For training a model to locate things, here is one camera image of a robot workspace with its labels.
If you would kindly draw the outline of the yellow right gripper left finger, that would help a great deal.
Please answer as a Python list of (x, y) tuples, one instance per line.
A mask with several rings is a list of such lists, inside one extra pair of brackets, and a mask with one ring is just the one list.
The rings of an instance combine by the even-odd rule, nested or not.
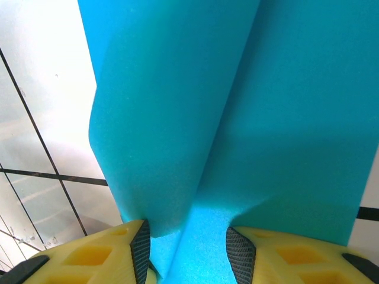
[(50, 248), (4, 274), (4, 284), (157, 284), (150, 227), (135, 220)]

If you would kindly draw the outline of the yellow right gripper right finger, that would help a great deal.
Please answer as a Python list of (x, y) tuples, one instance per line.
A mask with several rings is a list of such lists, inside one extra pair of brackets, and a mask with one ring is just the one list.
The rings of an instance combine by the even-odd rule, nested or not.
[(379, 284), (379, 266), (314, 238), (229, 227), (226, 253), (237, 284)]

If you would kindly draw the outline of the blue paper sheet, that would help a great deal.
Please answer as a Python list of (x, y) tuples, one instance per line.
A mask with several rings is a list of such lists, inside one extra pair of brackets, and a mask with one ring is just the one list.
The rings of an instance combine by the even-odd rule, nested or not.
[(379, 0), (78, 0), (89, 142), (158, 284), (236, 284), (229, 226), (347, 245), (379, 145)]

